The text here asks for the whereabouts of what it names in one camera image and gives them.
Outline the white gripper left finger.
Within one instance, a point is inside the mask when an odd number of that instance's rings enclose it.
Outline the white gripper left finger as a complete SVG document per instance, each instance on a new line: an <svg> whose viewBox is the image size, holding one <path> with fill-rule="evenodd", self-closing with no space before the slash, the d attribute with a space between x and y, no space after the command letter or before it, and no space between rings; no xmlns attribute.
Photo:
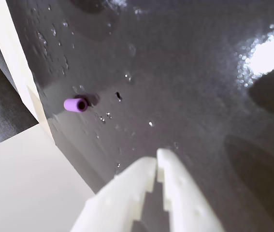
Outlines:
<svg viewBox="0 0 274 232"><path fill-rule="evenodd" d="M145 195L152 192L157 159L142 157L86 201L72 232L130 232L141 220Z"/></svg>

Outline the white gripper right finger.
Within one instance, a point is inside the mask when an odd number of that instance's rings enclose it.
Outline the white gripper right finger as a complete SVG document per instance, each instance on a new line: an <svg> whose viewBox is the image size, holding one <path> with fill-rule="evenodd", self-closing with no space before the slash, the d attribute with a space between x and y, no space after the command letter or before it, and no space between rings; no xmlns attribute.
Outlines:
<svg viewBox="0 0 274 232"><path fill-rule="evenodd" d="M175 153L157 150L157 181L163 185L163 210L171 232L223 232L220 220Z"/></svg>

